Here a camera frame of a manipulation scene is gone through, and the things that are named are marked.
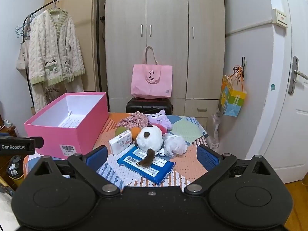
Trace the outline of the white door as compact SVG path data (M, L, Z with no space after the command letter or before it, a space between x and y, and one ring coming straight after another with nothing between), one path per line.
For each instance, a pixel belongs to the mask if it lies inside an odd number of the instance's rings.
M284 100L264 155L286 184L307 174L307 0L285 0Z

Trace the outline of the beige tall cabinet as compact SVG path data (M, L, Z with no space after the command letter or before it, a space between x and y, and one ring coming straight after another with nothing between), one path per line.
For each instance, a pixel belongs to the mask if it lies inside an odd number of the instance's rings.
M85 91L107 89L104 9L105 0L59 0L57 6L72 16L79 39L86 74L82 76Z

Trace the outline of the white cat plush toy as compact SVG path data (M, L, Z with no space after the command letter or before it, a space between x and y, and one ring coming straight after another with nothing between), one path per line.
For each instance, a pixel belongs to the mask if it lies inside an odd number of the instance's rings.
M155 159L155 155L162 147L163 139L161 130L154 125L142 128L134 141L135 146L146 152L146 157L139 162L138 166L150 167Z

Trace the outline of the colourful paper gift bag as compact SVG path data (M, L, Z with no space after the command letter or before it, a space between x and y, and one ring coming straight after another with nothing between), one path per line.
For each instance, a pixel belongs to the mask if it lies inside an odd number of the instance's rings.
M242 56L242 64L233 67L233 73L224 75L221 86L220 105L222 114L237 117L246 98L244 86L246 58Z

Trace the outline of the green makeup sponge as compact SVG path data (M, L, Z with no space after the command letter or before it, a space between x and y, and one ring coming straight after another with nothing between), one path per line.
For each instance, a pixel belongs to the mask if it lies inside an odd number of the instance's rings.
M119 127L116 128L116 130L114 132L114 136L116 137L116 136L120 135L121 133L125 132L126 130L127 130L126 127L119 126Z

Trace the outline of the purple Kuromi plush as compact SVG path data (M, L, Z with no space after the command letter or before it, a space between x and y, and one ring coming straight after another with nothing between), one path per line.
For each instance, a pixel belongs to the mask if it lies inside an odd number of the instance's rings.
M167 118L165 110L161 110L156 114L148 115L148 122L150 124L160 124L167 130L172 130L172 123Z

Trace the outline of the blue wet wipes pack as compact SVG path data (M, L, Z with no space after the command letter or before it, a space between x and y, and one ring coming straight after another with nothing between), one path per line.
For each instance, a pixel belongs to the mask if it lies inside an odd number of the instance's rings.
M156 157L153 152L143 151L135 145L118 158L117 163L138 173L156 185L161 184L175 166L175 162Z

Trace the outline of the black suitcase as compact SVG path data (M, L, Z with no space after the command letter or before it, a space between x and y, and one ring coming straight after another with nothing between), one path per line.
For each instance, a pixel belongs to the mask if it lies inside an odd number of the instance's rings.
M160 99L142 99L132 98L126 104L126 113L135 113L139 111L144 114L156 114L165 110L167 115L173 114L173 105L167 98Z

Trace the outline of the pink tote bag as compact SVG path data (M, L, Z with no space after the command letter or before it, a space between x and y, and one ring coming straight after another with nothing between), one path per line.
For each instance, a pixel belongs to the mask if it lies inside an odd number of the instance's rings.
M152 50L154 64L146 64L147 51ZM131 79L131 95L135 98L171 98L173 67L158 64L151 46L145 49L142 64L135 64Z

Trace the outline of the grey three-door wardrobe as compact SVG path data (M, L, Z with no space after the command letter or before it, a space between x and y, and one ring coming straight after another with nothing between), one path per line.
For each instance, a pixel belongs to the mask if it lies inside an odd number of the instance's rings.
M224 0L105 0L110 111L125 111L134 65L158 62L173 67L174 114L205 126L218 108L224 46Z

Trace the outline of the cream canvas tote bag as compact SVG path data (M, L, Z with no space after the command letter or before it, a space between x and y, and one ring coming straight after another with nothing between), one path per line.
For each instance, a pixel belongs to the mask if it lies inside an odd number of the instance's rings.
M19 56L16 62L18 71L25 71L29 64L29 40L25 40L20 46Z

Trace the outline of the magenta fluffy pom pom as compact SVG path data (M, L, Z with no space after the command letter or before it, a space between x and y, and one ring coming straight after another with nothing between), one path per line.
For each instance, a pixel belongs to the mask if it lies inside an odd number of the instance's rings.
M154 126L157 126L161 132L162 132L162 135L166 134L168 132L167 128L165 128L164 126L162 126L161 124L153 124Z

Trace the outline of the cream knitted cardigan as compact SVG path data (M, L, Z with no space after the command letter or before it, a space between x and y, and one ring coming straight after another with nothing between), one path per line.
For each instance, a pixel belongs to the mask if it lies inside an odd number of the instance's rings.
M83 92L86 73L72 17L66 10L43 11L31 23L29 79L36 112L48 105L47 90L64 84L67 92Z

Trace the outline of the orange makeup sponge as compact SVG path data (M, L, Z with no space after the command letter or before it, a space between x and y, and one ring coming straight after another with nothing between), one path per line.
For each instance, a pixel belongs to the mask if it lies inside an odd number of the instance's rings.
M138 134L139 134L140 131L141 131L141 128L139 128L139 127L133 127L133 128L130 129L130 131L131 131L131 137L132 137L132 139L133 139L133 140L136 140Z

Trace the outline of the pink floral scrunchie cloth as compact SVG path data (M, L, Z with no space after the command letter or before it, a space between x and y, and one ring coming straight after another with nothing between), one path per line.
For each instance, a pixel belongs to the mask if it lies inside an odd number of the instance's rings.
M131 113L130 116L121 119L117 127L125 127L127 129L132 129L134 127L144 128L148 126L148 117L139 111Z

